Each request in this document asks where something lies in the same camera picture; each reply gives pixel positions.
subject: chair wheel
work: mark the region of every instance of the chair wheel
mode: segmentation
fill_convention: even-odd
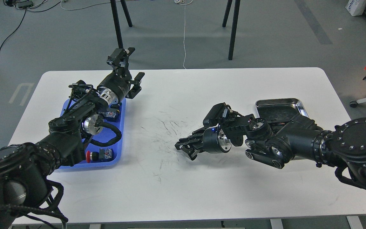
[[[351,102],[350,102],[350,107],[352,107],[352,108],[356,108],[357,106],[358,106],[357,101],[351,101]]]

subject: table surface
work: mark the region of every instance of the table surface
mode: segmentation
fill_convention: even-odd
[[[279,170],[248,159],[245,144],[227,154],[201,153],[195,161],[174,148],[221,102],[256,115],[258,100],[298,98],[311,119],[334,130],[350,118],[320,68],[141,71],[142,91],[126,102],[121,160],[106,169],[57,170],[48,177],[65,187],[59,207],[69,223],[366,214],[366,190],[340,183],[334,168],[298,160]],[[10,144],[44,138],[70,95],[67,86],[80,79],[97,86],[109,73],[45,73]]]

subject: white box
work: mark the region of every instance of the white box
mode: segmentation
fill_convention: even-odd
[[[362,15],[366,6],[366,0],[349,0],[345,8],[352,16]]]

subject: gray floor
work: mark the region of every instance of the gray floor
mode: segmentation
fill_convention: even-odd
[[[366,65],[366,17],[350,16],[344,8],[346,0],[242,1],[232,61],[227,59],[232,15],[228,26],[221,27],[226,1],[193,1],[186,6],[186,68],[320,67],[350,117],[366,116],[366,104],[349,107],[350,100],[366,97],[366,86],[361,80]],[[57,2],[50,0],[37,10]],[[68,0],[64,6],[74,9],[97,2]],[[127,26],[122,13],[120,19],[124,46],[136,48],[130,58],[130,69],[183,68],[185,7],[172,0],[138,0],[127,4],[134,27]],[[0,45],[23,14],[24,11],[4,6],[0,1]],[[109,4],[75,11],[56,6],[42,13],[27,12],[0,54],[0,148],[8,144],[30,98],[25,97],[24,87],[9,103],[19,84],[33,84],[32,92],[46,71],[109,70],[106,57],[114,48],[116,38]],[[250,90],[252,87],[258,87],[258,82],[250,85]],[[361,219],[366,228],[366,216]],[[266,222],[235,220],[226,221],[225,226],[269,228]],[[219,223],[118,224],[104,228],[216,227],[221,226]],[[286,219],[283,226],[348,228],[344,216]]]

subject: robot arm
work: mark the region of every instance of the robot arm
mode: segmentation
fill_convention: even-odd
[[[124,97],[132,99],[141,91],[144,73],[132,79],[128,70],[128,58],[134,50],[118,48],[108,57],[113,71],[97,89],[81,80],[70,85],[68,106],[62,116],[49,122],[49,135],[44,139],[0,149],[1,229],[8,228],[19,216],[39,220],[28,213],[57,217],[65,228],[68,220],[57,207],[64,188],[46,177],[61,165],[73,166],[85,160],[88,144],[108,146],[121,139],[121,132],[104,122],[102,114],[110,105],[119,104]],[[93,140],[103,128],[113,130],[116,136],[108,142]],[[51,195],[54,187],[58,191],[55,197]],[[48,207],[39,208],[44,202]]]
[[[302,115],[283,122],[242,116],[225,103],[212,107],[203,127],[175,144],[192,161],[201,152],[227,153],[241,146],[244,135],[248,158],[282,169],[296,156],[337,167],[336,177],[345,184],[366,189],[366,118],[354,119],[335,131],[323,130]],[[348,168],[350,178],[342,172]]]

